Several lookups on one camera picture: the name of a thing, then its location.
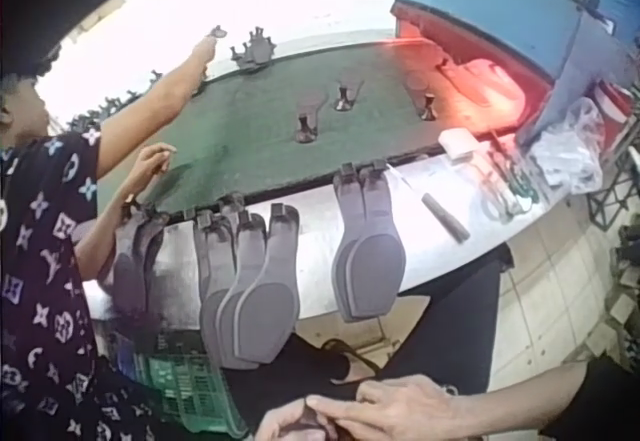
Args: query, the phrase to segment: fingers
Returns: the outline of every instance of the fingers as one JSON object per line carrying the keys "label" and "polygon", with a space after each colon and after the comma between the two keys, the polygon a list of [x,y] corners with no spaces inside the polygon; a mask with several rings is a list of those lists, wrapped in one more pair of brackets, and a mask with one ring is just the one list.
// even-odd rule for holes
{"label": "fingers", "polygon": [[324,431],[321,429],[305,429],[287,433],[278,441],[329,441]]}
{"label": "fingers", "polygon": [[354,439],[367,441],[391,441],[391,438],[379,429],[347,419],[338,419],[336,424],[349,431]]}
{"label": "fingers", "polygon": [[381,403],[388,396],[389,386],[378,381],[365,381],[358,387],[356,401]]}
{"label": "fingers", "polygon": [[309,396],[307,405],[318,413],[330,419],[347,419],[380,426],[384,419],[378,408],[373,404],[336,401],[322,396]]}
{"label": "fingers", "polygon": [[168,151],[169,153],[173,154],[178,150],[174,146],[171,146],[170,144],[167,144],[167,143],[155,143],[142,148],[142,150],[140,150],[139,157],[141,160],[146,160],[157,153],[162,153],[165,151]]}
{"label": "fingers", "polygon": [[145,165],[147,165],[148,169],[151,170],[154,174],[162,173],[163,170],[169,169],[170,156],[171,153],[168,153],[167,151],[156,153],[151,158],[145,161]]}
{"label": "fingers", "polygon": [[283,428],[298,421],[304,414],[304,400],[299,399],[265,414],[256,432],[255,441],[276,440]]}
{"label": "fingers", "polygon": [[330,422],[329,419],[327,419],[326,416],[323,416],[320,413],[315,413],[315,415],[316,415],[316,419],[318,421],[318,424],[320,426],[322,426],[327,431],[327,434],[329,435],[329,439],[330,440],[338,439],[338,432],[336,430],[335,425],[332,422]]}

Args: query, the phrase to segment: black pants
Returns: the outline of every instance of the black pants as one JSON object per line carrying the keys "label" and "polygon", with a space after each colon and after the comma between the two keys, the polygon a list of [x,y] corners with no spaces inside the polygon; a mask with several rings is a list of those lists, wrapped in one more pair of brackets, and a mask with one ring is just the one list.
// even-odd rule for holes
{"label": "black pants", "polygon": [[[402,293],[430,296],[428,309],[406,341],[382,369],[379,379],[424,374],[453,385],[460,394],[487,390],[495,341],[502,266],[511,253],[506,245]],[[343,379],[348,360],[291,336],[273,363],[253,371],[225,370],[236,406],[255,431],[264,414],[309,394],[355,399],[358,383]]]}

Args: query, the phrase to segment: white block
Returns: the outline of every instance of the white block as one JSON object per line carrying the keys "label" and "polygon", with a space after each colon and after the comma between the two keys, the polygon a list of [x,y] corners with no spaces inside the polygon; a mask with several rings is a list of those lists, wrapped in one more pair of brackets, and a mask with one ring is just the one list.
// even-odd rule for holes
{"label": "white block", "polygon": [[609,314],[613,316],[613,318],[618,321],[620,324],[624,325],[631,316],[631,313],[636,307],[636,303],[626,294],[621,294],[616,304],[613,305]]}

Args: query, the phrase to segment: tile floor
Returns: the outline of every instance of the tile floor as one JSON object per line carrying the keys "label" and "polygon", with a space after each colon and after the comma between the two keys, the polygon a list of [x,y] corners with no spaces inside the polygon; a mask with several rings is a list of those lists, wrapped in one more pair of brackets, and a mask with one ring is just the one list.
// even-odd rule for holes
{"label": "tile floor", "polygon": [[[490,390],[558,366],[593,330],[604,311],[609,248],[640,200],[633,199],[614,226],[603,233],[590,225],[586,199],[561,203],[509,245],[516,267],[503,274]],[[345,325],[339,315],[301,322],[298,332],[314,344],[340,337],[384,362],[411,331],[428,302],[404,298],[384,318]],[[491,437],[495,441],[537,440],[536,433]]]}

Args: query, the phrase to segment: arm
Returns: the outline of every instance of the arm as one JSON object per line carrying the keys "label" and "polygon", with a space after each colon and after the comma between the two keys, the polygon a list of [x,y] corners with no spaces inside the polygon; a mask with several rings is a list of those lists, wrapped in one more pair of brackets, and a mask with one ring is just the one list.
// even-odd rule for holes
{"label": "arm", "polygon": [[115,232],[122,221],[122,207],[127,195],[122,189],[116,192],[91,231],[75,246],[76,261],[83,281],[97,279],[102,266],[115,245]]}
{"label": "arm", "polygon": [[156,143],[140,150],[127,179],[98,217],[91,231],[75,247],[78,269],[83,281],[96,279],[115,245],[116,229],[122,221],[122,207],[130,196],[144,191],[156,174],[169,169],[169,158],[175,148]]}
{"label": "arm", "polygon": [[459,398],[460,437],[541,430],[567,409],[586,373],[587,363],[566,364],[499,391]]}
{"label": "arm", "polygon": [[558,439],[626,439],[607,435],[638,420],[639,393],[635,375],[602,357],[474,396],[450,396],[417,375],[365,381],[355,402],[320,396],[306,402],[368,441],[461,439],[524,429]]}
{"label": "arm", "polygon": [[105,121],[98,179],[180,114],[202,82],[207,63],[215,54],[215,44],[215,38],[207,36],[184,63],[163,76],[147,94]]}

